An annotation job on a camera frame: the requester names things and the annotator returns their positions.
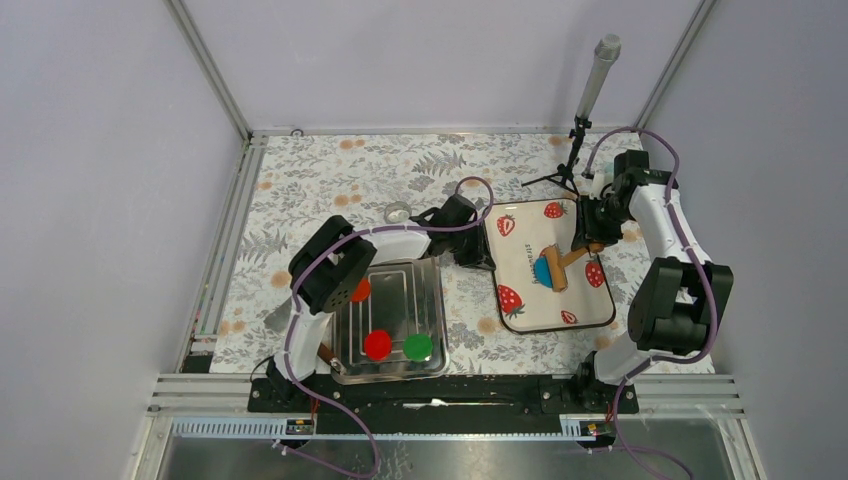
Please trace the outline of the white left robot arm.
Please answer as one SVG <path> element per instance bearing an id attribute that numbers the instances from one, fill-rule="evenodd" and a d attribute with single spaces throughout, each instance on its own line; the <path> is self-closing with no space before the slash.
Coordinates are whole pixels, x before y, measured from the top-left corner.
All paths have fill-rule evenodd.
<path id="1" fill-rule="evenodd" d="M 494 263 L 472 242 L 481 239 L 493 207 L 489 201 L 478 209 L 456 192 L 442 206 L 398 223 L 356 230 L 341 215 L 327 219 L 289 263 L 289 298 L 264 318 L 267 327 L 285 334 L 283 346 L 267 360 L 272 398 L 288 411 L 307 404 L 306 379 L 316 373 L 330 320 L 354 301 L 369 268 L 468 251 L 476 266 L 492 271 Z"/>

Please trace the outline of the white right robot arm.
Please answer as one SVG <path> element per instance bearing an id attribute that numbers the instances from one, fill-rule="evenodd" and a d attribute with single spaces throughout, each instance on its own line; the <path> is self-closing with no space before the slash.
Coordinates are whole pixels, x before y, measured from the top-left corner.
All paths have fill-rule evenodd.
<path id="1" fill-rule="evenodd" d="M 731 269 L 712 261 L 682 212 L 675 176 L 653 169 L 649 155 L 627 150 L 614 159 L 614 180 L 603 198 L 578 202 L 574 250 L 598 251 L 623 238 L 634 221 L 651 265 L 627 314 L 626 333 L 594 354 L 594 373 L 573 386 L 575 402 L 597 412 L 626 382 L 652 363 L 698 362 L 712 348 L 734 283 Z"/>

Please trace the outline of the wooden double-ended dough roller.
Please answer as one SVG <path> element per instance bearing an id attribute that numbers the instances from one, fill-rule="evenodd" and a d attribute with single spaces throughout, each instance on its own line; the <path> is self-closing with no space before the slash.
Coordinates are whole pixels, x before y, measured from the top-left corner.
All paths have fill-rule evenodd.
<path id="1" fill-rule="evenodd" d="M 553 281 L 553 288 L 551 290 L 555 293 L 561 293 L 565 291 L 569 285 L 566 269 L 582 257 L 587 256 L 589 254 L 599 253 L 603 249 L 604 246 L 602 249 L 599 249 L 595 252 L 590 252 L 587 250 L 578 250 L 562 254 L 556 244 L 543 248 L 540 256 L 544 256 L 548 261 Z"/>

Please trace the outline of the white strawberry print tray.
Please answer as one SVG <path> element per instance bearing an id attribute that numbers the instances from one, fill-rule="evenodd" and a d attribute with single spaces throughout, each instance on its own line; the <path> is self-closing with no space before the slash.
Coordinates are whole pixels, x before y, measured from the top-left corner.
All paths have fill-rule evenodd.
<path id="1" fill-rule="evenodd" d="M 485 221 L 504 326 L 516 334 L 600 328 L 616 307 L 599 256 L 572 249 L 573 199 L 501 203 Z"/>

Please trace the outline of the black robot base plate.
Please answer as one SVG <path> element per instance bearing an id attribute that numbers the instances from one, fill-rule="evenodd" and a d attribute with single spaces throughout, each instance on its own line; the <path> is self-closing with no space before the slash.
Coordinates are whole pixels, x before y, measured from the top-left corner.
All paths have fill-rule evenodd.
<path id="1" fill-rule="evenodd" d="M 612 412 L 633 415 L 640 405 L 634 387 L 625 388 L 618 407 L 615 390 L 553 375 L 443 376 L 342 385 L 316 374 L 305 385 L 318 401 L 276 380 L 251 383 L 251 413 L 303 414 L 320 434 L 536 435 L 560 434 L 562 419 L 605 420 Z"/>

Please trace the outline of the metal round cookie cutter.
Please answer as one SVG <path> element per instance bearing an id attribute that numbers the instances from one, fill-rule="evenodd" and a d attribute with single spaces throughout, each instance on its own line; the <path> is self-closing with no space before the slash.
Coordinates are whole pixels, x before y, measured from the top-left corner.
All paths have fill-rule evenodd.
<path id="1" fill-rule="evenodd" d="M 401 224 L 412 217 L 411 207 L 402 201 L 388 204 L 383 211 L 383 218 L 388 224 Z"/>

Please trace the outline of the blue dough piece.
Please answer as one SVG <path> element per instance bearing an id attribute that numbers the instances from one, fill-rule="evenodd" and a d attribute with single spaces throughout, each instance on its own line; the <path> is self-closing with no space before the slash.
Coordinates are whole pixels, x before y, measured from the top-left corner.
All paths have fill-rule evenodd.
<path id="1" fill-rule="evenodd" d="M 535 282 L 544 286 L 547 289 L 553 288 L 552 276 L 548 261 L 544 256 L 540 256 L 533 264 L 533 275 Z"/>

